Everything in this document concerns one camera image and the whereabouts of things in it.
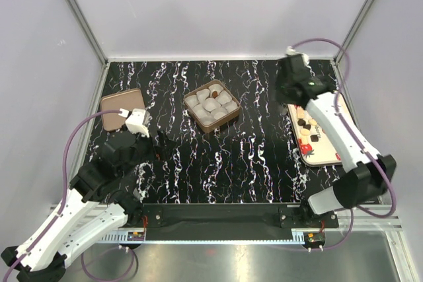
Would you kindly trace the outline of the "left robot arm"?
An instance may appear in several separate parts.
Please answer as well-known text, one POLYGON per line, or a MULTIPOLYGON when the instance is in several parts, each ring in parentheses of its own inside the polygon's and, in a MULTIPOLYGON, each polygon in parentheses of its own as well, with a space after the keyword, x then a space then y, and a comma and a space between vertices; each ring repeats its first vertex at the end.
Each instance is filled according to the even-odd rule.
POLYGON ((1 253, 18 281, 59 281, 75 258, 119 227, 146 221, 135 196, 134 170, 145 162, 166 161, 175 141, 129 131, 113 133, 98 154, 71 179, 65 195, 40 228, 19 246, 1 253))

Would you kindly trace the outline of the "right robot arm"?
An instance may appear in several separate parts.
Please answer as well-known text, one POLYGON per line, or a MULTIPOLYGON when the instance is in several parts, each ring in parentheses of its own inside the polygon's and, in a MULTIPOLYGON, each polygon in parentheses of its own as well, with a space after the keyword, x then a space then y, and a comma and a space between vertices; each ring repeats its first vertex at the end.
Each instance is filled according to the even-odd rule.
POLYGON ((344 175, 332 186, 307 198, 300 219, 308 227, 320 223, 324 214, 361 207, 363 203, 393 191, 391 180, 397 163, 381 155, 347 118, 338 102, 339 93, 324 78, 313 76, 301 53, 276 62, 276 98, 281 104, 302 107, 316 120, 338 153, 344 175))

